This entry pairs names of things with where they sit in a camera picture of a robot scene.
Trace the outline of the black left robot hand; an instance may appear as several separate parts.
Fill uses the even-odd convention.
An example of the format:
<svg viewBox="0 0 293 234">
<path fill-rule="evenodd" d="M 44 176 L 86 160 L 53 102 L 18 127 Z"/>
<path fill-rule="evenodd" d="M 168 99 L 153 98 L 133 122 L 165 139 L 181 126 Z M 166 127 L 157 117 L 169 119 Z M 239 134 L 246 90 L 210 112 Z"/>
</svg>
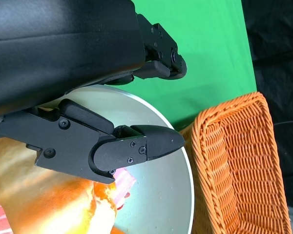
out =
<svg viewBox="0 0 293 234">
<path fill-rule="evenodd" d="M 39 167 L 110 184 L 119 168 L 179 150 L 173 129 L 115 127 L 63 97 L 186 72 L 175 40 L 130 0 L 0 0 L 0 137 L 35 150 Z M 40 108 L 57 98 L 57 108 Z"/>
</svg>

